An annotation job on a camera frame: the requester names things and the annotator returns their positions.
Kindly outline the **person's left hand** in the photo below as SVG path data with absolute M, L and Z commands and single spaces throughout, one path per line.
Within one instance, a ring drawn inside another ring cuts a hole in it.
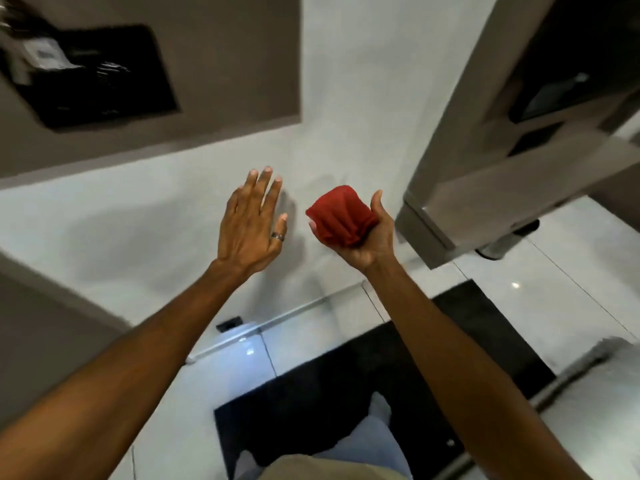
M 225 211 L 220 225 L 215 264 L 220 264 L 242 282 L 265 270 L 281 253 L 269 252 L 269 238 L 276 219 L 286 213 L 277 213 L 283 180 L 272 174 L 261 212 L 256 212 L 254 185 L 261 172 L 250 170 L 246 181 L 240 186 L 244 187 L 244 213 L 240 217 L 226 217 Z

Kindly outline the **red cloth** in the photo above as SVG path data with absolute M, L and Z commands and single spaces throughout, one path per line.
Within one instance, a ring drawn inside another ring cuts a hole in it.
M 305 214 L 315 224 L 318 240 L 338 248 L 358 247 L 379 223 L 377 215 L 348 185 L 319 197 Z

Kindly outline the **person's right forearm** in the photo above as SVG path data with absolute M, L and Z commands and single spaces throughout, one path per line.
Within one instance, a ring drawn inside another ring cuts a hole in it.
M 372 285 L 441 411 L 492 480 L 592 480 L 514 382 L 411 279 L 393 252 L 354 266 Z

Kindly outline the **person's left forearm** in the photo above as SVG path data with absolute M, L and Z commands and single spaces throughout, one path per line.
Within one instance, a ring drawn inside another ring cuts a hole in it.
M 196 282 L 0 432 L 0 480 L 109 480 L 214 316 L 257 264 Z

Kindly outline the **grey cabinet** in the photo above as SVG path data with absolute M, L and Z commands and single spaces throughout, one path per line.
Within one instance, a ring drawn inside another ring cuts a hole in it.
M 640 85 L 514 123 L 517 67 L 556 0 L 496 0 L 404 193 L 396 229 L 430 269 L 640 164 L 615 136 Z

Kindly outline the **black floor mat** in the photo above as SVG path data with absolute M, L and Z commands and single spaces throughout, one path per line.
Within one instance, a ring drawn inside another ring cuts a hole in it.
M 474 281 L 433 301 L 526 398 L 556 379 Z M 228 476 L 244 450 L 266 466 L 284 454 L 332 447 L 364 418 L 373 392 L 391 406 L 390 430 L 415 480 L 433 480 L 465 458 L 395 326 L 387 322 L 217 408 L 214 418 Z

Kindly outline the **white sock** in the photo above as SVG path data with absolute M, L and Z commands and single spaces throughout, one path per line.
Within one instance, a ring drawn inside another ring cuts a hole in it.
M 373 392 L 369 404 L 368 416 L 378 419 L 386 427 L 389 427 L 392 418 L 392 409 L 386 398 L 379 392 Z

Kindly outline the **black built-in appliance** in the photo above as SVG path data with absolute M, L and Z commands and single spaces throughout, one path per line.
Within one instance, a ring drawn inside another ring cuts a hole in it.
M 640 0 L 556 0 L 517 73 L 514 123 L 640 85 Z

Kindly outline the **blue jeans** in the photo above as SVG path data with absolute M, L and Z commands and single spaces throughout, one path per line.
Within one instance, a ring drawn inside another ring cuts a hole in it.
M 413 480 L 408 461 L 390 426 L 386 427 L 378 419 L 369 417 L 368 413 L 350 434 L 333 447 L 306 456 L 386 467 Z M 267 467 L 260 467 L 249 451 L 242 451 L 236 462 L 233 480 L 257 480 Z

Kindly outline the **grey furniture panel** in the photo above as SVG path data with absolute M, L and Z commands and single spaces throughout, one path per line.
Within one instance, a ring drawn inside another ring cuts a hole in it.
M 0 429 L 131 329 L 0 251 Z

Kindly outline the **white paper label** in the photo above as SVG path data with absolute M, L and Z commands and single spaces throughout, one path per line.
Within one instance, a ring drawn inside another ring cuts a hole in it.
M 77 68 L 52 38 L 32 38 L 22 42 L 25 60 L 41 71 L 61 71 Z

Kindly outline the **beige shirt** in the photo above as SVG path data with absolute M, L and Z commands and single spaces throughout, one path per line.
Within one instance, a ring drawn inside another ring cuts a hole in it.
M 257 480 L 409 480 L 386 467 L 306 455 L 285 455 L 265 468 Z

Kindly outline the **grey fluffy rug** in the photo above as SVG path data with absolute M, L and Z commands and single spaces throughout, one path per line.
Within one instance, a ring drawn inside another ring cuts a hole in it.
M 585 354 L 567 366 L 550 384 L 529 400 L 538 413 L 549 409 L 572 385 L 585 378 L 597 367 L 611 362 L 613 358 L 628 349 L 640 347 L 640 342 L 632 344 L 621 337 L 608 337 L 600 340 Z

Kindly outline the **grey wall panel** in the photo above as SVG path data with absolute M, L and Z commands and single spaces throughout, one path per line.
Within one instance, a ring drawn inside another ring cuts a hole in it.
M 140 161 L 301 121 L 301 0 L 0 0 L 12 80 L 37 70 L 22 42 L 144 24 L 179 111 L 55 132 L 0 74 L 0 187 Z

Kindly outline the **black wall niche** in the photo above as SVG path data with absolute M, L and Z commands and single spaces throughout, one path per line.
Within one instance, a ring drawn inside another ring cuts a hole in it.
M 0 74 L 42 126 L 69 132 L 179 111 L 149 26 L 61 30 L 55 40 L 76 67 L 36 71 L 30 85 L 12 80 L 0 48 Z

